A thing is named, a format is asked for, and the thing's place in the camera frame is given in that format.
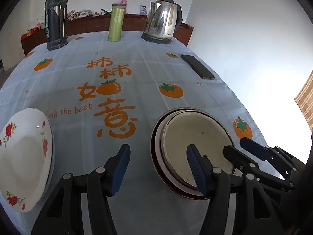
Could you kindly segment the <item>cream enamel bowl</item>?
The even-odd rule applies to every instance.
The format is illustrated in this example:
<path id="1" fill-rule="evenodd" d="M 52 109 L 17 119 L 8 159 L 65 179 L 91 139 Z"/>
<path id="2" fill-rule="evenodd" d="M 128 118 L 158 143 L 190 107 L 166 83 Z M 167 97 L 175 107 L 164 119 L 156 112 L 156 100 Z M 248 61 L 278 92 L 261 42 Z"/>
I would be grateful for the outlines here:
<path id="1" fill-rule="evenodd" d="M 171 115 L 161 129 L 160 151 L 171 175 L 182 185 L 196 189 L 187 161 L 187 147 L 195 145 L 201 156 L 213 167 L 234 174 L 235 167 L 223 155 L 223 148 L 234 146 L 225 128 L 211 115 L 198 110 L 183 110 Z"/>

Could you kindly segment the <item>red flower white plate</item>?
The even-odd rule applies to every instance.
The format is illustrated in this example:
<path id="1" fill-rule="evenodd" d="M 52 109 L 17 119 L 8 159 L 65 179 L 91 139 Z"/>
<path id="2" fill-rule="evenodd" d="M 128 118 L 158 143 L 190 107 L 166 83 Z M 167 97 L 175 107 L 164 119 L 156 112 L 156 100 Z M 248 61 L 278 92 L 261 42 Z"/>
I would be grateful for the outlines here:
<path id="1" fill-rule="evenodd" d="M 16 212 L 31 211 L 46 193 L 54 168 L 53 134 L 45 114 L 27 108 L 1 131 L 1 194 Z"/>

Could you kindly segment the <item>bamboo window blind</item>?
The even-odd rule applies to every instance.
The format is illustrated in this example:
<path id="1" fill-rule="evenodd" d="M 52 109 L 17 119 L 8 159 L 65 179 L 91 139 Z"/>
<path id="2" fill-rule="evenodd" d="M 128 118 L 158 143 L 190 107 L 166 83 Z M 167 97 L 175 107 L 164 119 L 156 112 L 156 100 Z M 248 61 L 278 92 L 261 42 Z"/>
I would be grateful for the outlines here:
<path id="1" fill-rule="evenodd" d="M 313 124 L 313 71 L 305 85 L 294 99 L 301 110 L 310 130 Z"/>

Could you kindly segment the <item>black smartphone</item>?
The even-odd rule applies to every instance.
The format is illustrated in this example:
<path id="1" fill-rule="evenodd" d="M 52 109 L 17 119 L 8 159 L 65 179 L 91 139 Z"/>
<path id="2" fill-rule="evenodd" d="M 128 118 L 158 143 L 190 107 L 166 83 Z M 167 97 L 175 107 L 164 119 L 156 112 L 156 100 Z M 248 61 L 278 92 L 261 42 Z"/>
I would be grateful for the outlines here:
<path id="1" fill-rule="evenodd" d="M 197 75 L 206 80 L 214 80 L 215 76 L 194 56 L 180 55 L 180 57 L 197 73 Z"/>

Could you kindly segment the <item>persimmon print tablecloth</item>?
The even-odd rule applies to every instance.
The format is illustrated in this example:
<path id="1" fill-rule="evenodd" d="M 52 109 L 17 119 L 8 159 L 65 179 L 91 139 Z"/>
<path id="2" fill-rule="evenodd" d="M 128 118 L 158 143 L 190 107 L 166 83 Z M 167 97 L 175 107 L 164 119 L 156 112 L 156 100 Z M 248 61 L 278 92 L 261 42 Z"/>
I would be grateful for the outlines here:
<path id="1" fill-rule="evenodd" d="M 70 37 L 53 51 L 39 45 L 1 89 L 1 130 L 13 138 L 17 130 L 9 119 L 28 107 L 49 118 L 56 150 L 51 187 L 66 172 L 87 174 L 104 165 L 128 144 L 130 163 L 109 200 L 117 232 L 198 234 L 208 203 L 178 196 L 154 170 L 150 135 L 159 117 L 173 108 L 197 108 L 215 117 L 236 147 L 234 122 L 247 123 L 258 143 L 266 141 L 222 78 L 200 78 L 183 54 L 192 51 L 177 40 L 158 45 L 132 31 L 119 42 L 95 32 Z"/>

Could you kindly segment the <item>stainless electric kettle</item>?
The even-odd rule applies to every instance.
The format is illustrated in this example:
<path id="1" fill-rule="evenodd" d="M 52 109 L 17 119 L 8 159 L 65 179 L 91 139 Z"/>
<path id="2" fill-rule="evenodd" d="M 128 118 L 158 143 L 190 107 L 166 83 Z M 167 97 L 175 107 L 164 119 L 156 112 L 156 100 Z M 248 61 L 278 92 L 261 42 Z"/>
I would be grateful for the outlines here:
<path id="1" fill-rule="evenodd" d="M 141 37 L 149 42 L 168 45 L 181 23 L 182 12 L 178 3 L 173 0 L 152 1 Z"/>

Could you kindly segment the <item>green tumbler bottle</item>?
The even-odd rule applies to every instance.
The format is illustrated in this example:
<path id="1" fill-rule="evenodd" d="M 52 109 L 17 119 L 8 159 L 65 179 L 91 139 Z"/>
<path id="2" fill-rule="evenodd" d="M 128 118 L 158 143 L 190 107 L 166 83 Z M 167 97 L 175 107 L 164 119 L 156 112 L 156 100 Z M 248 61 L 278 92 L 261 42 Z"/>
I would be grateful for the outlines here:
<path id="1" fill-rule="evenodd" d="M 116 42 L 121 40 L 122 25 L 126 11 L 126 4 L 113 3 L 112 11 L 110 14 L 110 24 L 108 40 Z"/>

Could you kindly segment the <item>dark wooden sideboard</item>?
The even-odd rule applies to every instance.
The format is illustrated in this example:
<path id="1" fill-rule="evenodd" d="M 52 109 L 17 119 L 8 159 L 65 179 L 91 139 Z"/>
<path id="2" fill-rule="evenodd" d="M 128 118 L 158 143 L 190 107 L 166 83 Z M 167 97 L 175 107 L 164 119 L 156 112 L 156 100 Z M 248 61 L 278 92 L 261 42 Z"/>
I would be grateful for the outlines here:
<path id="1" fill-rule="evenodd" d="M 66 23 L 66 34 L 73 36 L 77 34 L 107 31 L 109 30 L 110 15 L 101 16 L 87 16 Z M 125 14 L 122 29 L 124 31 L 142 31 L 146 22 L 146 17 L 137 14 Z M 180 27 L 174 32 L 174 37 L 183 43 L 188 45 L 194 27 L 182 23 Z M 34 49 L 34 47 L 46 42 L 45 29 L 34 29 L 25 33 L 21 37 L 21 46 L 24 54 L 27 55 Z"/>

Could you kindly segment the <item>large dark thermos flask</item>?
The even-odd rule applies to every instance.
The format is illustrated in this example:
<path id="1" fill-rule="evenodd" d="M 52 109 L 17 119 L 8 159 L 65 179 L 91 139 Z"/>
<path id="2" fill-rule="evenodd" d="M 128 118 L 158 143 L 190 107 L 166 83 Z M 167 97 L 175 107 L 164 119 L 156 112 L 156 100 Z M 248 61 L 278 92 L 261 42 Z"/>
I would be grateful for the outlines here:
<path id="1" fill-rule="evenodd" d="M 46 0 L 45 26 L 48 50 L 67 45 L 66 34 L 67 0 Z"/>

